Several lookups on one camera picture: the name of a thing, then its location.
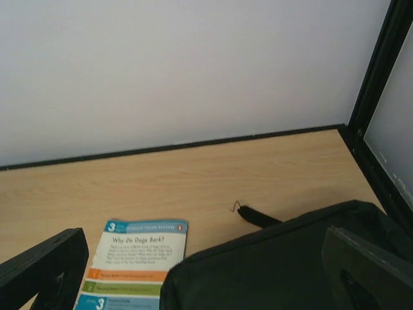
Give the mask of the children's reader book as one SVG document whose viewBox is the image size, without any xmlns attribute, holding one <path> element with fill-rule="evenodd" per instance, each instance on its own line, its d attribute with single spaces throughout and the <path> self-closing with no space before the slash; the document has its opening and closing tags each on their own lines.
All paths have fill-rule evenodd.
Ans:
<svg viewBox="0 0 413 310">
<path fill-rule="evenodd" d="M 166 275 L 185 256 L 184 220 L 109 220 L 76 309 L 159 309 Z"/>
</svg>

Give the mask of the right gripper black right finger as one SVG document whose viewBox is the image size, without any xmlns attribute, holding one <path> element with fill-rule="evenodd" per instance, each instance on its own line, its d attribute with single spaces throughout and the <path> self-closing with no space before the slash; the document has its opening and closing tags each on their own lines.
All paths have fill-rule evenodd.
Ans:
<svg viewBox="0 0 413 310">
<path fill-rule="evenodd" d="M 335 227 L 321 254 L 338 309 L 412 309 L 411 263 Z"/>
</svg>

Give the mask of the black student bag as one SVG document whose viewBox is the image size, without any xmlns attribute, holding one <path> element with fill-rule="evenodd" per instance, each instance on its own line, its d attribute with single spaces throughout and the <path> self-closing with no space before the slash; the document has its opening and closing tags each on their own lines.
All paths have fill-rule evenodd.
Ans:
<svg viewBox="0 0 413 310">
<path fill-rule="evenodd" d="M 161 309 L 336 309 L 321 255 L 329 227 L 412 261 L 412 238 L 373 203 L 346 201 L 285 222 L 249 207 L 239 213 L 259 230 L 174 266 Z"/>
</svg>

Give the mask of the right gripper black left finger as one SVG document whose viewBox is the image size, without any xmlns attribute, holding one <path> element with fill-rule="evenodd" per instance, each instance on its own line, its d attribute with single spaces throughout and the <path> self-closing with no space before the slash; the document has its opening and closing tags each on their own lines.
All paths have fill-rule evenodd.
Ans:
<svg viewBox="0 0 413 310">
<path fill-rule="evenodd" d="M 1 264 L 1 309 L 73 309 L 89 257 L 82 228 L 65 229 Z"/>
</svg>

